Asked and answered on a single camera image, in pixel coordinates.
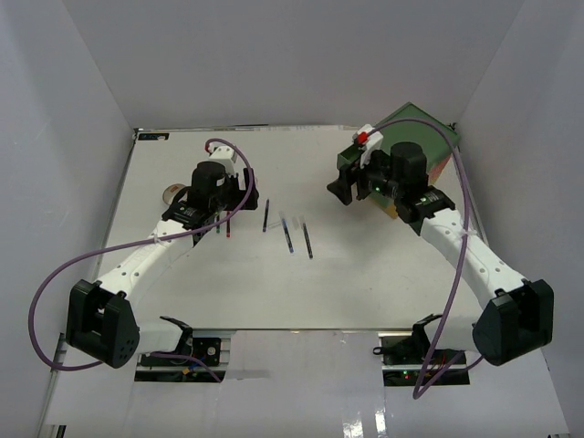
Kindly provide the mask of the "large clear tape roll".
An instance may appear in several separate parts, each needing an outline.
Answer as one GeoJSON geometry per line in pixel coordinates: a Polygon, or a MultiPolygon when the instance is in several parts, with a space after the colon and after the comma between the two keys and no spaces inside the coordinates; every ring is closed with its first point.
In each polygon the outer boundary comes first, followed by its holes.
{"type": "Polygon", "coordinates": [[[181,184],[176,183],[168,186],[163,194],[162,194],[162,201],[166,205],[172,205],[175,202],[180,202],[186,199],[188,192],[188,187],[181,184]]]}

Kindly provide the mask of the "purple pen refill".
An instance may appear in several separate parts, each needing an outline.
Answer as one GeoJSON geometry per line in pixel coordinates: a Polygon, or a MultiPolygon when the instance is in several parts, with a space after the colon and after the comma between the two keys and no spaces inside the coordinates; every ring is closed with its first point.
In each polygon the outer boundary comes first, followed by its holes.
{"type": "Polygon", "coordinates": [[[267,230],[267,222],[269,217],[269,207],[270,207],[270,200],[266,199],[265,208],[264,208],[264,216],[263,216],[263,223],[262,223],[262,232],[265,233],[267,230]]]}

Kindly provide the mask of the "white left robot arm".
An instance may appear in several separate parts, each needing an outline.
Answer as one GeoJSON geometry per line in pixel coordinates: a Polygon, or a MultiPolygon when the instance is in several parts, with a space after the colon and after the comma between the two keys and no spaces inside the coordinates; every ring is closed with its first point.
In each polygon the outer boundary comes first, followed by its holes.
{"type": "Polygon", "coordinates": [[[193,330],[176,318],[138,322],[134,312],[145,294],[180,257],[214,228],[222,212],[255,210],[259,193],[252,171],[245,187],[218,163],[200,162],[190,185],[181,189],[142,245],[94,282],[80,280],[68,302],[66,342],[114,369],[136,354],[161,352],[171,363],[193,353],[193,330]]]}

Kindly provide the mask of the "green drawer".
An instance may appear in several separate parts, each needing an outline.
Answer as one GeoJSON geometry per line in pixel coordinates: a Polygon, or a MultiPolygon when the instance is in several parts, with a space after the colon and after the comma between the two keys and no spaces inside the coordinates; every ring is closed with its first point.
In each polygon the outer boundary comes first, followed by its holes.
{"type": "Polygon", "coordinates": [[[348,165],[353,167],[360,167],[360,157],[364,150],[358,144],[351,144],[337,156],[337,169],[340,170],[342,167],[348,165]]]}

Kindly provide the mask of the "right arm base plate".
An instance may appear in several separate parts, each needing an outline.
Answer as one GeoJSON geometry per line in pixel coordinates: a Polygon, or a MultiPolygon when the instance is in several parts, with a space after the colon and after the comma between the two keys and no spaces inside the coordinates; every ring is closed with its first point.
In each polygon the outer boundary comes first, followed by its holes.
{"type": "MultiPolygon", "coordinates": [[[[422,369],[424,354],[414,351],[409,331],[385,331],[378,333],[378,344],[372,354],[381,359],[383,383],[386,388],[413,388],[422,369]]],[[[446,363],[456,355],[452,349],[437,349],[430,359],[422,384],[425,385],[446,363]]],[[[466,356],[463,354],[440,379],[436,386],[465,386],[470,384],[469,371],[466,369],[466,356]]]]}

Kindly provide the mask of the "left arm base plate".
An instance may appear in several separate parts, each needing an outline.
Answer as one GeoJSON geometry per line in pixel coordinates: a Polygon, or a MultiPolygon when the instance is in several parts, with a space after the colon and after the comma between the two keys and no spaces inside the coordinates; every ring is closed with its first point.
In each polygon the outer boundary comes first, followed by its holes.
{"type": "Polygon", "coordinates": [[[176,358],[140,356],[137,382],[220,383],[226,374],[230,339],[198,337],[186,341],[176,358]]]}

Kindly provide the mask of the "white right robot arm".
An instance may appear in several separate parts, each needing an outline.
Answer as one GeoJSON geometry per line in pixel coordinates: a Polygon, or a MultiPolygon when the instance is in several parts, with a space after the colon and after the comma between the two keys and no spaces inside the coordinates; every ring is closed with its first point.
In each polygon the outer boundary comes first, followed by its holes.
{"type": "Polygon", "coordinates": [[[500,366],[549,344],[554,292],[543,279],[530,281],[507,265],[474,233],[454,202],[429,182],[426,156],[414,142],[389,152],[355,143],[338,157],[338,178],[328,190],[343,204],[373,195],[393,201],[398,217],[454,268],[455,280],[473,292],[481,313],[448,312],[416,322],[406,345],[431,364],[446,349],[474,351],[500,366]]]}

